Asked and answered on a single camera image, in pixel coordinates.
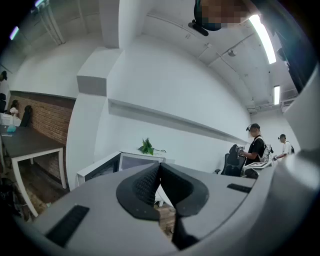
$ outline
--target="fluorescent light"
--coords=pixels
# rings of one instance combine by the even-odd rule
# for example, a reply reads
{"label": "fluorescent light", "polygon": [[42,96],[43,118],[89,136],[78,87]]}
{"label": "fluorescent light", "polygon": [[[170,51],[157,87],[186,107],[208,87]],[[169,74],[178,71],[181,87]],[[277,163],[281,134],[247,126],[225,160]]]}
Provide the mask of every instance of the fluorescent light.
{"label": "fluorescent light", "polygon": [[11,40],[13,40],[13,39],[15,38],[16,34],[18,33],[18,31],[19,31],[19,28],[16,26],[16,27],[13,29],[13,31],[11,32],[11,34],[10,34],[10,39],[11,39]]}
{"label": "fluorescent light", "polygon": [[252,25],[254,26],[256,32],[258,33],[262,41],[266,56],[268,57],[268,60],[269,60],[269,64],[275,63],[276,62],[275,51],[265,26],[261,24],[259,15],[258,14],[252,15],[249,18],[249,20],[251,21]]}
{"label": "fluorescent light", "polygon": [[274,105],[278,105],[280,102],[280,85],[274,87]]}
{"label": "fluorescent light", "polygon": [[38,7],[44,0],[37,0],[35,3],[34,3],[34,6],[35,7]]}

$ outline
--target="black t-shirt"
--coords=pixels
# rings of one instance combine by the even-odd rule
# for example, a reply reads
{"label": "black t-shirt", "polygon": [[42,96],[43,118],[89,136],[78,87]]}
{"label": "black t-shirt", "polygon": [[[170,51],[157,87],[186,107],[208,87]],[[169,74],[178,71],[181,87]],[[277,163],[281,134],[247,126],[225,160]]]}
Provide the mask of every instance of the black t-shirt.
{"label": "black t-shirt", "polygon": [[[258,137],[261,137],[261,135],[258,135],[257,137],[254,138],[253,142],[251,143],[249,147],[248,153],[258,153],[260,157],[263,156],[264,151],[265,151],[265,143],[262,139],[259,139]],[[259,156],[256,156],[255,159],[246,159],[245,165],[250,165],[254,162],[260,162]]]}

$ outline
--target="white t-shirt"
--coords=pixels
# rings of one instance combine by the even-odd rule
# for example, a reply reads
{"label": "white t-shirt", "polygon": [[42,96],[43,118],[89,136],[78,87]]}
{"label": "white t-shirt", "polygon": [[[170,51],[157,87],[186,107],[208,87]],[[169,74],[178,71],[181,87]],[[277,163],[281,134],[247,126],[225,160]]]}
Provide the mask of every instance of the white t-shirt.
{"label": "white t-shirt", "polygon": [[283,145],[282,154],[289,154],[291,155],[291,144],[289,141],[286,141]]}

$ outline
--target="red brick wall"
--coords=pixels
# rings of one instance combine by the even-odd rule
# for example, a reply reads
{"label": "red brick wall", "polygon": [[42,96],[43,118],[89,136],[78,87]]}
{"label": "red brick wall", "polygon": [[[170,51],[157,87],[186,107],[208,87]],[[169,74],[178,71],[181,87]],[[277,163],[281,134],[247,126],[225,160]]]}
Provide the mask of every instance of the red brick wall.
{"label": "red brick wall", "polygon": [[[32,107],[31,118],[28,126],[40,133],[66,145],[68,128],[74,99],[49,96],[36,93],[11,91],[8,107],[13,100],[18,100],[18,117],[22,119],[25,107]],[[34,161],[49,174],[60,180],[58,152],[35,157]],[[66,147],[63,150],[64,171],[66,172]]]}

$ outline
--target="backpack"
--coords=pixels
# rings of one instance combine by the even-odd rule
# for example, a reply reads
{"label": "backpack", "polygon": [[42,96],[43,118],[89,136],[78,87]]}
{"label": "backpack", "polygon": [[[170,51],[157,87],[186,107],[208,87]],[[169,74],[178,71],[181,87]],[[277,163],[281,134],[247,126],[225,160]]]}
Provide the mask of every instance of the backpack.
{"label": "backpack", "polygon": [[260,159],[260,162],[269,162],[269,156],[270,156],[270,149],[269,147],[267,147],[264,139],[259,136],[258,138],[255,138],[254,141],[253,141],[253,144],[256,142],[257,139],[261,139],[263,141],[263,144],[264,144],[264,151],[263,151],[263,154],[262,154],[262,157],[260,157],[259,153],[258,153],[258,157]]}
{"label": "backpack", "polygon": [[291,154],[294,154],[295,153],[295,149],[294,149],[294,147],[292,146],[291,143],[290,143],[290,145],[291,145]]}

